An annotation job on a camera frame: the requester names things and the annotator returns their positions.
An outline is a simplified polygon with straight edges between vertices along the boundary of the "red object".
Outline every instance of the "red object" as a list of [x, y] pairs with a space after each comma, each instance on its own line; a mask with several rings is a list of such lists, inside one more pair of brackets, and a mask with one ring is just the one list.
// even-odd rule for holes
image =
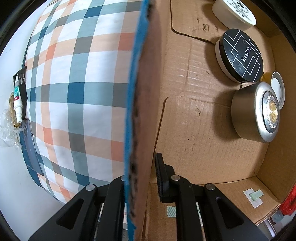
[[292, 215], [296, 210], [296, 185], [294, 185], [292, 191], [286, 198], [286, 200], [279, 207], [283, 215]]

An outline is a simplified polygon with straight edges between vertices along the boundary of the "silver screw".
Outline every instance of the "silver screw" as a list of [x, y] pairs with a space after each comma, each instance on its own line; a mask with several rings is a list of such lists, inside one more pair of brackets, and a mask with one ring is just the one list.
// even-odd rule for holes
[[171, 176], [171, 179], [172, 179], [173, 181], [179, 181], [179, 180], [180, 180], [180, 176], [178, 176], [178, 175], [172, 175], [172, 176]]
[[92, 190], [94, 190], [95, 189], [95, 185], [94, 184], [88, 184], [87, 186], [86, 186], [86, 190], [87, 191], [92, 191]]
[[214, 190], [214, 189], [215, 189], [215, 186], [214, 186], [214, 184], [212, 184], [212, 183], [208, 183], [207, 185], [205, 185], [205, 187], [206, 187], [208, 190]]

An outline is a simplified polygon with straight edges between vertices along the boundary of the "glue bottle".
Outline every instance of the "glue bottle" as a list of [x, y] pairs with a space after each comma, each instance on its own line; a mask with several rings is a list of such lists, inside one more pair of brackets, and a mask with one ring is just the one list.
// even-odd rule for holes
[[17, 117], [17, 122], [22, 122], [22, 99], [20, 97], [19, 90], [20, 81], [15, 81], [15, 90], [14, 90], [14, 100], [13, 100], [13, 109], [15, 110], [15, 115]]

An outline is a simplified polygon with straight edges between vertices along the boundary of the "checkered pillow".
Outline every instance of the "checkered pillow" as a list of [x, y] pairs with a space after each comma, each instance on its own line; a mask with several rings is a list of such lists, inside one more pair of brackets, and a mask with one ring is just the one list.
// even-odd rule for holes
[[123, 174], [126, 91], [139, 0], [61, 0], [44, 10], [27, 57], [27, 118], [42, 186], [66, 203]]

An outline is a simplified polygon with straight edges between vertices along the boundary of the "green tape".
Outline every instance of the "green tape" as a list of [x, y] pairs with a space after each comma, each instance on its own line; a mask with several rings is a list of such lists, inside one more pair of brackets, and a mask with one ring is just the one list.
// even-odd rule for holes
[[250, 197], [252, 198], [253, 201], [255, 201], [257, 198], [263, 196], [264, 193], [259, 189], [258, 191], [255, 191], [250, 194]]

